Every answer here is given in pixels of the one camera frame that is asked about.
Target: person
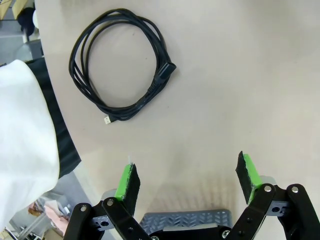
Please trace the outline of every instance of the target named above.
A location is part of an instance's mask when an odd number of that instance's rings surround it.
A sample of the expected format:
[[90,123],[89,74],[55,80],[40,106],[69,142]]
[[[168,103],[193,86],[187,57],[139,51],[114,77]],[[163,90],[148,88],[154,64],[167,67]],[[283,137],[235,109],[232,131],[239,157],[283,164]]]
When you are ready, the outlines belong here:
[[0,67],[0,229],[81,162],[44,58]]

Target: black cable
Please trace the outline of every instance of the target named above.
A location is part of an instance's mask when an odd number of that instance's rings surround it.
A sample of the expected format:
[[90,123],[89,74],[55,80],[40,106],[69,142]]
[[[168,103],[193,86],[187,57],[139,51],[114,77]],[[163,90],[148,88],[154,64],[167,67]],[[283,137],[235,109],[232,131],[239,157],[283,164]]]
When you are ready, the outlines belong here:
[[[91,85],[91,80],[89,78],[89,54],[92,45],[97,36],[102,31],[115,24],[131,24],[140,28],[148,38],[149,42],[151,43],[156,57],[155,74],[147,92],[135,104],[125,107],[107,106],[95,92],[94,87]],[[99,25],[104,26],[93,35],[91,41],[88,44],[85,54],[85,48],[88,38],[94,31],[94,29]],[[80,69],[76,64],[76,54],[81,43],[82,47],[80,52]],[[77,39],[71,52],[69,61],[69,73],[73,79],[74,84],[77,86],[80,92],[83,93],[83,95],[85,95],[91,102],[96,104],[96,106],[102,112],[108,115],[106,123],[113,122],[115,120],[126,121],[131,119],[141,110],[141,108],[143,108],[158,93],[160,93],[162,89],[164,89],[170,78],[171,73],[175,69],[176,66],[173,63],[171,63],[170,57],[167,53],[165,40],[157,26],[152,21],[144,17],[137,16],[133,12],[124,8],[107,11],[101,16],[99,16],[96,20],[94,20]]]

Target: screw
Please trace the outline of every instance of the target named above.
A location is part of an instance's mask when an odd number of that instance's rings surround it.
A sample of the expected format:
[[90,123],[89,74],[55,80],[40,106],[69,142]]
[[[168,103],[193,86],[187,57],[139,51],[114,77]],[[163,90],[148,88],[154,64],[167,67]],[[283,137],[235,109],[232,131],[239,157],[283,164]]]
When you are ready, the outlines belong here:
[[114,204],[114,201],[113,201],[112,199],[109,199],[109,200],[106,202],[106,204],[107,204],[108,206],[112,206],[112,205]]
[[85,210],[87,210],[87,207],[85,205],[83,205],[81,208],[80,208],[81,212],[84,212]]
[[221,234],[222,238],[225,239],[229,233],[230,233],[230,230],[224,230]]
[[293,186],[291,188],[292,192],[294,192],[295,194],[299,191],[299,189],[296,186]]
[[264,187],[264,190],[266,192],[271,192],[271,187],[267,185],[267,186]]

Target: green tape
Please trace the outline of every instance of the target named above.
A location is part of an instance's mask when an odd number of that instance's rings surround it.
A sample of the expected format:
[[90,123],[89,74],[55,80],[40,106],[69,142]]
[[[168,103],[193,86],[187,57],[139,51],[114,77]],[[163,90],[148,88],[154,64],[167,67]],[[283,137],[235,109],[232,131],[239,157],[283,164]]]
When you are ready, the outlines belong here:
[[129,179],[130,179],[133,166],[134,166],[133,164],[128,164],[124,167],[122,177],[120,179],[118,188],[116,189],[116,192],[114,195],[114,197],[119,201],[123,201],[123,199],[126,197]]
[[256,170],[254,163],[252,162],[249,154],[243,154],[243,158],[245,161],[245,167],[248,171],[248,175],[251,181],[252,191],[249,197],[248,204],[251,203],[252,199],[254,199],[255,191],[263,184],[262,180]]

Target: cable end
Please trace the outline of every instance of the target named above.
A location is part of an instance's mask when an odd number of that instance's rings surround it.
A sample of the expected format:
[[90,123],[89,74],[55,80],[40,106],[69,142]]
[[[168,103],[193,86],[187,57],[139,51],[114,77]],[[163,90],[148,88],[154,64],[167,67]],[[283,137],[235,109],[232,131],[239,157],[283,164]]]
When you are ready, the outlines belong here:
[[176,68],[177,66],[172,62],[164,63],[154,76],[155,82],[160,84],[163,83],[170,77]]
[[104,118],[104,123],[105,124],[110,124],[110,123],[113,123],[115,121],[115,119],[112,119],[110,116],[106,116]]

